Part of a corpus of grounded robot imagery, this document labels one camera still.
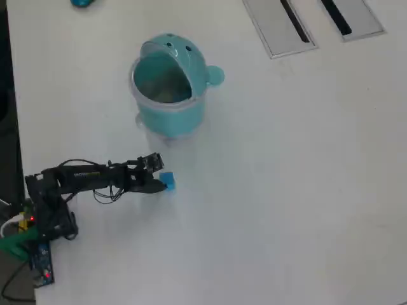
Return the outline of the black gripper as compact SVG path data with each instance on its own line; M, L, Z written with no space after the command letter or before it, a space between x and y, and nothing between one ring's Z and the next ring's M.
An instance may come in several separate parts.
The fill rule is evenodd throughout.
M158 179L149 179L148 167L145 163L123 165L124 178L122 189L125 193L155 194L167 188L166 183Z

